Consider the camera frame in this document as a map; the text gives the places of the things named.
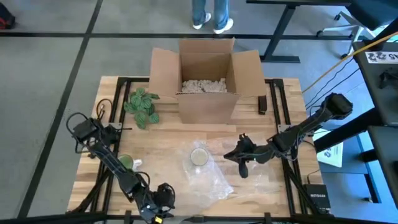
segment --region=person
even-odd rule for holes
[[[234,21],[229,18],[228,0],[214,0],[214,33],[221,34],[229,30]],[[211,19],[211,14],[205,11],[206,0],[192,0],[193,28],[200,29]]]

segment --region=green leafy plant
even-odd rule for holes
[[[129,99],[124,102],[123,107],[128,113],[134,114],[137,127],[145,129],[147,121],[151,124],[159,122],[159,115],[155,113],[155,105],[152,103],[152,100],[158,99],[160,99],[158,95],[146,93],[145,89],[138,88],[137,91],[129,95]]]

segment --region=open cardboard box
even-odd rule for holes
[[[223,124],[239,98],[266,94],[259,52],[233,53],[234,39],[181,40],[180,53],[154,48],[149,90],[178,100],[182,123]],[[181,93],[187,80],[219,81],[227,93]]]

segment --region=office chair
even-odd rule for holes
[[[368,39],[375,38],[373,30],[390,24],[398,17],[398,0],[352,0],[350,6],[346,7],[349,13],[341,11],[334,20],[338,21],[341,17],[347,20],[349,25],[324,28],[317,32],[317,37],[323,35],[325,31],[350,30],[351,45],[347,54],[340,58],[345,58],[353,51],[353,42],[358,41],[358,37],[363,34]]]

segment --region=white sneaker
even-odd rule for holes
[[[213,30],[215,34],[221,34],[226,30],[229,30],[234,25],[233,19],[229,18],[228,22],[226,23],[225,27],[220,30]]]
[[[197,26],[193,25],[193,28],[194,28],[194,29],[200,29],[200,28],[202,27],[202,25],[205,24],[205,23],[207,23],[210,19],[211,19],[211,13],[210,13],[210,12],[206,12],[206,19],[205,19],[205,22],[202,23],[202,24],[200,24],[200,25],[197,25]]]

